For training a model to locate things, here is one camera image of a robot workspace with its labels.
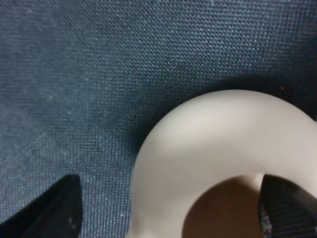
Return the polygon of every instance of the black object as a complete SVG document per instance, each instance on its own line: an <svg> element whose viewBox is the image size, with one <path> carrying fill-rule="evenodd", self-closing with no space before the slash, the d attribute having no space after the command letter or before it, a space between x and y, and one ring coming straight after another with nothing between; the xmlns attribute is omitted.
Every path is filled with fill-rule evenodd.
<svg viewBox="0 0 317 238"><path fill-rule="evenodd" d="M264 238L317 238L317 199L288 180L264 176L258 213Z"/></svg>
<svg viewBox="0 0 317 238"><path fill-rule="evenodd" d="M82 193L77 175L66 175L0 225L1 238L78 238Z"/></svg>

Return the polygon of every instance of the dark blue fabric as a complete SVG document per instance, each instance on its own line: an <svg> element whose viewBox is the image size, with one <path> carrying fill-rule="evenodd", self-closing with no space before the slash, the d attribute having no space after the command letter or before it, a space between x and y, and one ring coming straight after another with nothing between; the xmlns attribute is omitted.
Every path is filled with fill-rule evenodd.
<svg viewBox="0 0 317 238"><path fill-rule="evenodd" d="M1 0L0 221L77 173L81 237L121 238L163 115L241 88L314 117L316 65L315 0Z"/></svg>

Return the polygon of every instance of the fabric surface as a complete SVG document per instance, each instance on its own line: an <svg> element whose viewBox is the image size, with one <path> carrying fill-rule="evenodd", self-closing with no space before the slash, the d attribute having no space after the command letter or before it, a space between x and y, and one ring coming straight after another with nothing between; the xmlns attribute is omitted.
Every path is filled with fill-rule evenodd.
<svg viewBox="0 0 317 238"><path fill-rule="evenodd" d="M315 117L316 65L315 0L1 0L0 222L76 173L81 238L121 238L162 116L234 88Z"/></svg>

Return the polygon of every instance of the black plastic piece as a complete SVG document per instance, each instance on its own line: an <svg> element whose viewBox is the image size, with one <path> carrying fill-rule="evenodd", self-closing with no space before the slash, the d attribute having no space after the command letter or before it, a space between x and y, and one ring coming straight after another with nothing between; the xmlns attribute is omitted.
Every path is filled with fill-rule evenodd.
<svg viewBox="0 0 317 238"><path fill-rule="evenodd" d="M0 225L1 238L78 238L82 223L78 175L66 175Z"/></svg>
<svg viewBox="0 0 317 238"><path fill-rule="evenodd" d="M264 238L317 238L317 199L288 180L265 175L258 209Z"/></svg>

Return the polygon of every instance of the white plastic object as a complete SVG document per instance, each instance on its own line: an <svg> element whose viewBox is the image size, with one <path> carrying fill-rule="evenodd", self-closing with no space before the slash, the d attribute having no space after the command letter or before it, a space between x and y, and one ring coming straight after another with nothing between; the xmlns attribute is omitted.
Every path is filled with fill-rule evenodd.
<svg viewBox="0 0 317 238"><path fill-rule="evenodd" d="M135 164L127 238L181 238L184 219L209 188L271 174L317 197L317 124L295 106L242 90L208 93L166 115Z"/></svg>

